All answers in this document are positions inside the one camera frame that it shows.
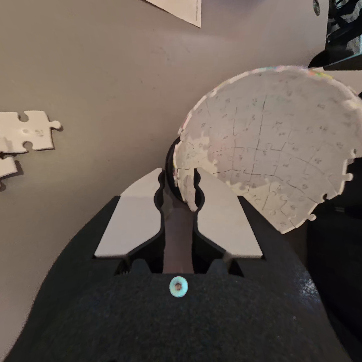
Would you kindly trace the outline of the white puzzle piece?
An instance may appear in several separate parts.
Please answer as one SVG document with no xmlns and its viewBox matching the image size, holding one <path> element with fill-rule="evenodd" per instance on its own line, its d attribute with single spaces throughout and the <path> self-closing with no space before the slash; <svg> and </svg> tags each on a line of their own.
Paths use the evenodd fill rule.
<svg viewBox="0 0 362 362">
<path fill-rule="evenodd" d="M 0 151 L 26 153 L 24 144 L 32 143 L 34 151 L 53 150 L 52 129 L 59 130 L 59 121 L 49 121 L 44 111 L 24 111 L 28 120 L 23 122 L 17 112 L 0 113 Z"/>
</svg>

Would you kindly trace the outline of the puzzle instruction sheet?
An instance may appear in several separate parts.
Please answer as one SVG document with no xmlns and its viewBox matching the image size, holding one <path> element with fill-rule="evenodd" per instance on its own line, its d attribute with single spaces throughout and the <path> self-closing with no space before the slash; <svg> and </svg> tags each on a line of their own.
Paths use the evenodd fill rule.
<svg viewBox="0 0 362 362">
<path fill-rule="evenodd" d="M 201 28 L 201 0 L 146 0 L 146 2 Z"/>
</svg>

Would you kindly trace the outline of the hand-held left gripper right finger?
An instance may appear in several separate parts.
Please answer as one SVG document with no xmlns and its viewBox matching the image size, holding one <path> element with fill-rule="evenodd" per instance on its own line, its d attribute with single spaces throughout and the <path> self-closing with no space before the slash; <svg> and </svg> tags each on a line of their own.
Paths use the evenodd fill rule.
<svg viewBox="0 0 362 362">
<path fill-rule="evenodd" d="M 203 168 L 194 169 L 193 270 L 242 273 L 237 261 L 260 260 L 263 252 L 238 196 Z"/>
</svg>

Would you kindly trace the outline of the partly built puzzle ball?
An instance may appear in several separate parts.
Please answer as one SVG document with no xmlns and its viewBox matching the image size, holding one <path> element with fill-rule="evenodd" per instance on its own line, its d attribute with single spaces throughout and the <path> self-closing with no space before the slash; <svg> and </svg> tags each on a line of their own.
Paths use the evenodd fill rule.
<svg viewBox="0 0 362 362">
<path fill-rule="evenodd" d="M 173 152 L 173 183 L 196 211 L 194 169 L 244 197 L 280 233 L 314 220 L 340 195 L 361 157 L 361 98 L 337 79 L 297 66 L 224 81 L 189 111 Z"/>
</svg>

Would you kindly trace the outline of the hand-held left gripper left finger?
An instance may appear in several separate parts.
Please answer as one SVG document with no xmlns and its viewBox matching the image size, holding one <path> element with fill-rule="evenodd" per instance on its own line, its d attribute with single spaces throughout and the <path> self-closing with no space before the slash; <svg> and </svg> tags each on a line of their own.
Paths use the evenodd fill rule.
<svg viewBox="0 0 362 362">
<path fill-rule="evenodd" d="M 156 168 L 123 191 L 94 253 L 95 258 L 120 259 L 129 269 L 140 259 L 152 273 L 163 272 L 164 187 L 165 170 Z"/>
</svg>

